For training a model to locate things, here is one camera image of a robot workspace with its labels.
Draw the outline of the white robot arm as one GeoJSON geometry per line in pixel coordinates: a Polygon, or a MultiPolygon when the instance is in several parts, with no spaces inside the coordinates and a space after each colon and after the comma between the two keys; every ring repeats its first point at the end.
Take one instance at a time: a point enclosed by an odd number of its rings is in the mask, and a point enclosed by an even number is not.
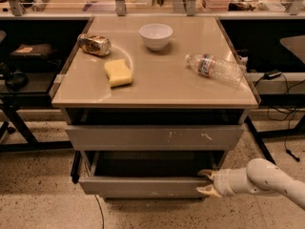
{"type": "Polygon", "coordinates": [[[252,159],[244,168],[201,170],[198,174],[211,182],[196,188],[205,196],[224,198],[240,194],[281,195],[305,210],[305,183],[290,177],[267,159],[252,159]]]}

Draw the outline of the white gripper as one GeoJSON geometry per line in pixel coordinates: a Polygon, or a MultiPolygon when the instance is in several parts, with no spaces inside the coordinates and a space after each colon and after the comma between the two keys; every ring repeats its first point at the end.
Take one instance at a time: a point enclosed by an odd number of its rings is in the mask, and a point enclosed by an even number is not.
{"type": "Polygon", "coordinates": [[[221,169],[219,171],[203,169],[198,171],[197,174],[199,176],[213,180],[213,185],[197,187],[196,190],[207,197],[224,198],[234,196],[235,192],[230,183],[231,171],[231,169],[221,169]]]}

